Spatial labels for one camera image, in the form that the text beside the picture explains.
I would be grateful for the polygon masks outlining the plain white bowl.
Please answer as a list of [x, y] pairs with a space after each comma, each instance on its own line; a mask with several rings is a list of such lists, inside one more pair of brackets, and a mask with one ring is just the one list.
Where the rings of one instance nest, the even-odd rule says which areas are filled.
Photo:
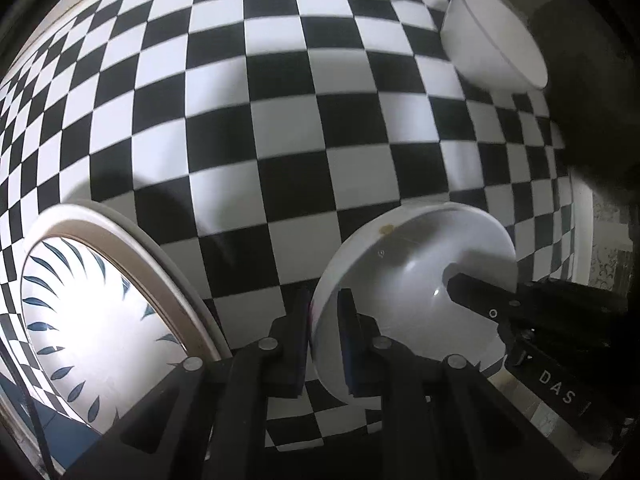
[[487, 372], [506, 347], [495, 322], [455, 304], [448, 278], [464, 273], [508, 292], [518, 282], [511, 237], [488, 212], [463, 204], [402, 205], [368, 222], [341, 244], [311, 301], [310, 352], [322, 386], [338, 400], [376, 410], [377, 398], [348, 391], [336, 300], [352, 291], [358, 312], [418, 356], [459, 353]]

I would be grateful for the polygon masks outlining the white plate blue leaf pattern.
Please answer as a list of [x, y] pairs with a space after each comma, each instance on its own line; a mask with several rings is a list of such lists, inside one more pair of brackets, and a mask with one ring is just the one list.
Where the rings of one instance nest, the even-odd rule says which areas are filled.
[[230, 356], [195, 288], [122, 214], [58, 204], [27, 239], [18, 298], [28, 340], [54, 392], [99, 434], [189, 356]]

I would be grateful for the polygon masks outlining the black white checkered mat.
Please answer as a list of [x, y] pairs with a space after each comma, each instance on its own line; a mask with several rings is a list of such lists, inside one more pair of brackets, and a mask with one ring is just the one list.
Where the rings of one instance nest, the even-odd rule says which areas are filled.
[[562, 142], [539, 92], [480, 90], [448, 0], [96, 0], [1, 74], [1, 336], [46, 422], [67, 413], [18, 307], [24, 237], [70, 198], [136, 222], [231, 348], [343, 240], [414, 198], [483, 208], [523, 281], [573, 270]]

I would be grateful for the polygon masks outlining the small white bowl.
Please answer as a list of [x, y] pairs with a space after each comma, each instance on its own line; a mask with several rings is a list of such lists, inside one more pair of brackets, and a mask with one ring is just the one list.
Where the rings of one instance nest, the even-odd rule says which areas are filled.
[[450, 0], [440, 40], [456, 70], [478, 88], [525, 93], [547, 87], [538, 44], [502, 0]]

